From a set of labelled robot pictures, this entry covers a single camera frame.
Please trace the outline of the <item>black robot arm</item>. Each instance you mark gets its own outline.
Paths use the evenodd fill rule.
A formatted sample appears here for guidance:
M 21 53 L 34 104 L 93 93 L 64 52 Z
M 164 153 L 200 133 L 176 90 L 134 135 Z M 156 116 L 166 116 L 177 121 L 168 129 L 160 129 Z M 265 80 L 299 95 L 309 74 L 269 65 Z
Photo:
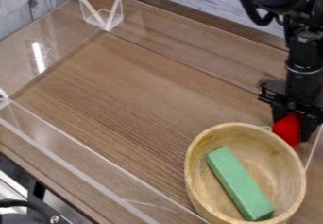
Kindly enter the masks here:
M 287 77 L 260 82 L 259 99 L 272 110 L 273 125 L 296 118 L 295 141 L 309 140 L 323 124 L 323 0 L 240 0 L 251 21 L 284 28 Z

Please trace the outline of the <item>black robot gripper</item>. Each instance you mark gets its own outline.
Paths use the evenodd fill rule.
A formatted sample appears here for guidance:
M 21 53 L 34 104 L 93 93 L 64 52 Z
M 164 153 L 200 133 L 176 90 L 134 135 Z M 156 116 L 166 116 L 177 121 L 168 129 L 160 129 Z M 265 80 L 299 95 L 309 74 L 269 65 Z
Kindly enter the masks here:
M 272 109 L 277 123 L 289 113 L 303 116 L 300 141 L 307 142 L 319 124 L 323 123 L 323 64 L 287 63 L 287 79 L 260 81 L 259 99 Z

